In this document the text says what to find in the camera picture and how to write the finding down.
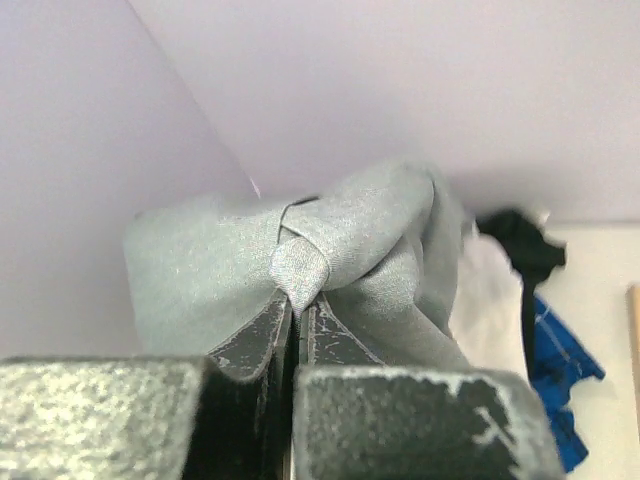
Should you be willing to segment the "black garment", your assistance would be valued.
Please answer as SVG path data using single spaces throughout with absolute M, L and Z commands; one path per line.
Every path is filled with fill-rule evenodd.
M 500 210 L 477 221 L 479 231 L 493 237 L 506 252 L 512 268 L 522 279 L 521 329 L 527 375 L 531 379 L 535 363 L 535 301 L 537 286 L 551 273 L 566 265 L 566 250 L 548 242 L 539 226 L 521 211 Z

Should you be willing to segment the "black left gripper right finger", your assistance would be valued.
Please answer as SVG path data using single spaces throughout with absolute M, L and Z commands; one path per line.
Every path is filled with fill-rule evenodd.
M 299 479 L 561 479 L 544 408 L 518 375 L 388 366 L 333 314 L 303 314 L 293 400 Z

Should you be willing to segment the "blue plaid shirt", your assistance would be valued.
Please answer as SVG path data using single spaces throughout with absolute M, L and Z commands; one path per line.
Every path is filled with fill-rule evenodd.
M 589 455 L 569 408 L 571 389 L 582 380 L 603 380 L 600 364 L 540 297 L 534 298 L 534 363 L 531 383 L 548 417 L 567 473 Z

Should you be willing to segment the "wooden clothes rack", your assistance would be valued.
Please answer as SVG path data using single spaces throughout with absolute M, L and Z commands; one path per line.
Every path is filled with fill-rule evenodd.
M 626 305 L 629 318 L 630 341 L 634 347 L 639 345 L 639 284 L 630 285 L 626 292 Z

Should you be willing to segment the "grey shirt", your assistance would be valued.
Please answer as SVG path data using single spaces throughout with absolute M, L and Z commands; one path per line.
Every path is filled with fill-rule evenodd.
M 314 197 L 201 197 L 139 214 L 124 238 L 144 348 L 204 354 L 278 293 L 325 298 L 382 362 L 464 368 L 449 329 L 468 221 L 436 170 L 403 159 Z

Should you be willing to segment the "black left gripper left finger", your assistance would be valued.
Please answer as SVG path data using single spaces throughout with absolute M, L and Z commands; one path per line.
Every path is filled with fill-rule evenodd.
M 285 479 L 292 313 L 275 292 L 203 356 L 1 363 L 5 479 Z

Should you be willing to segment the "white shirt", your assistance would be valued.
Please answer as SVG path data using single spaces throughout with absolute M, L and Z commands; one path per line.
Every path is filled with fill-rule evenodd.
M 523 285 L 500 243 L 473 227 L 463 238 L 449 328 L 474 367 L 527 377 L 522 339 Z

